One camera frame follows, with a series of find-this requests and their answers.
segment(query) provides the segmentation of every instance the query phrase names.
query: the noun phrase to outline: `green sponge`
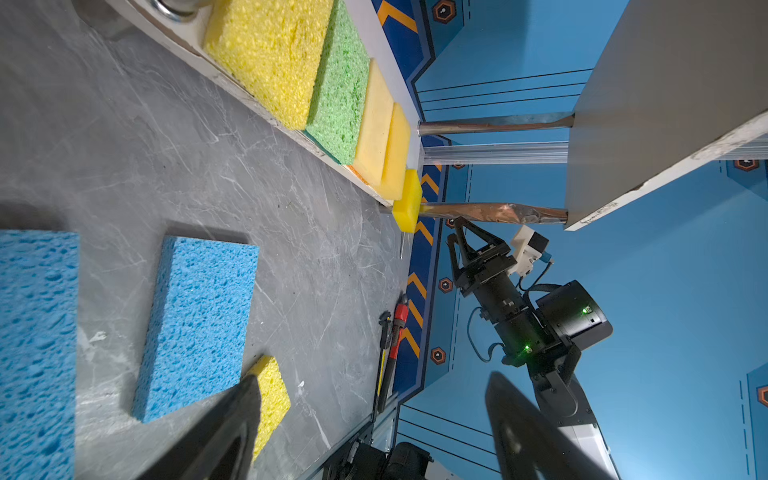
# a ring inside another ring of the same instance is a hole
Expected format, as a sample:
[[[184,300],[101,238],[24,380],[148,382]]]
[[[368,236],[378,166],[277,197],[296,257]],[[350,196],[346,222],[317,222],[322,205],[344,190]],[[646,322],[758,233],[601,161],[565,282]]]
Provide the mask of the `green sponge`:
[[[336,0],[317,71],[306,131],[342,165],[351,165],[366,103],[369,59],[343,0]]]

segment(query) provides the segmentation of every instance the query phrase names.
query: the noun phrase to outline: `small yellow sponge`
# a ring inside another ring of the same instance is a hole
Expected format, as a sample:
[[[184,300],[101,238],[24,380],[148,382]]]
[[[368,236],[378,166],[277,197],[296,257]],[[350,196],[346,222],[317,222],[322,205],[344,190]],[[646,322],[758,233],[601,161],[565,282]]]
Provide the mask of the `small yellow sponge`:
[[[290,398],[280,376],[280,368],[273,356],[262,356],[256,365],[248,370],[247,375],[255,375],[259,380],[261,392],[261,418],[259,419],[259,433],[256,444],[253,446],[253,460],[259,456],[280,422],[283,421],[288,409]]]
[[[406,182],[402,188],[402,199],[395,200],[392,215],[397,226],[404,233],[416,233],[419,221],[419,207],[422,204],[422,184],[416,170],[406,170]]]
[[[411,125],[408,123],[400,104],[395,104],[392,109],[392,123],[389,125],[382,183],[374,189],[385,200],[400,200],[402,198],[410,144]]]
[[[384,75],[376,60],[372,59],[368,71],[366,106],[362,110],[360,137],[355,150],[355,161],[352,163],[355,171],[372,187],[382,182],[384,155],[394,104]]]
[[[302,130],[333,0],[217,0],[203,47],[272,115]]]

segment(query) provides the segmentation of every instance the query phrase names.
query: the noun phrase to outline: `gray marble table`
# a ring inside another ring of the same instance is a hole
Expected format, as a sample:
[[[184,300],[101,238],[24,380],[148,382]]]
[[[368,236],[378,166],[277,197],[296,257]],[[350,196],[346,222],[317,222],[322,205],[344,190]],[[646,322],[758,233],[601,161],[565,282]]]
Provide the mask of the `gray marble table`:
[[[372,408],[377,316],[405,286],[376,202],[143,34],[65,0],[0,8],[0,228],[81,235],[76,478],[133,478],[215,401],[129,415],[166,233],[261,247],[243,368],[293,403],[251,478],[295,478]]]

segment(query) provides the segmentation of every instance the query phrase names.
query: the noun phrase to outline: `black cable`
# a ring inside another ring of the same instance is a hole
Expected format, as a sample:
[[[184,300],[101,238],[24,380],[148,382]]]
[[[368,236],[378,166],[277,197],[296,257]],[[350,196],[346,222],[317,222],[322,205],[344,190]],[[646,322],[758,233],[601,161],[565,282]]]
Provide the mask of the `black cable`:
[[[539,275],[539,276],[538,276],[538,278],[537,278],[536,280],[534,280],[534,281],[533,281],[533,283],[531,284],[531,286],[530,286],[530,287],[528,287],[528,288],[523,288],[523,287],[522,287],[522,285],[521,285],[521,282],[523,281],[523,279],[521,278],[521,279],[520,279],[520,281],[518,282],[518,288],[519,288],[520,290],[522,290],[523,292],[527,292],[527,291],[529,291],[531,288],[533,288],[533,286],[534,286],[535,284],[537,284],[537,283],[539,282],[539,280],[541,280],[541,278],[542,278],[544,275],[546,275],[546,273],[547,273],[547,270],[549,270],[549,267],[550,267],[550,266],[552,266],[552,264],[553,264],[553,263],[554,263],[554,261],[552,261],[552,260],[549,260],[549,262],[547,263],[547,266],[544,268],[544,271],[543,271],[543,272],[541,272],[541,275]]]
[[[480,356],[480,352],[478,351],[478,348],[475,346],[475,342],[472,341],[472,335],[469,333],[469,326],[472,325],[472,317],[475,316],[475,312],[481,309],[482,309],[481,306],[476,306],[475,309],[472,311],[472,313],[469,314],[469,320],[467,320],[467,338],[469,339],[469,344],[472,345],[472,349],[475,351],[475,355],[477,355],[482,362],[489,363],[493,358],[493,349],[499,345],[503,347],[504,343],[501,343],[501,342],[492,343],[491,346],[488,347],[488,359],[484,359],[482,358],[482,356]]]

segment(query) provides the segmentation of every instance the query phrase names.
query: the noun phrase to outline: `white shelf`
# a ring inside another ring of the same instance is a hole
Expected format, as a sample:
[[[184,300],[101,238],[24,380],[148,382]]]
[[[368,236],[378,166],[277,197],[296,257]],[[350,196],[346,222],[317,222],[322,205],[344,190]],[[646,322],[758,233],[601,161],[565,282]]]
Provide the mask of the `white shelf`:
[[[348,167],[339,165],[331,157],[326,155],[314,141],[310,140],[302,131],[285,128],[267,109],[262,106],[251,94],[245,91],[237,81],[225,70],[220,68],[203,51],[203,38],[210,17],[210,7],[202,8],[191,22],[181,24],[165,18],[149,2],[149,0],[106,0],[120,15],[130,23],[142,30],[157,43],[163,45],[171,53],[185,61],[213,83],[222,87],[225,91],[254,111],[263,119],[270,122],[284,134],[288,135],[296,143],[318,157],[333,170],[339,172],[347,180],[355,184],[360,190],[375,198],[381,204],[391,206],[392,202],[382,199],[370,186],[360,180]],[[346,0],[349,16],[355,22],[362,43],[366,46],[368,55],[375,58],[386,80],[389,90],[395,101],[402,108],[412,126],[411,145],[409,148],[408,168],[420,168],[420,159],[423,157],[421,142],[416,134],[416,126],[419,115],[416,112],[411,96],[400,74],[395,56],[389,48],[384,31],[379,24],[376,11],[370,0]]]

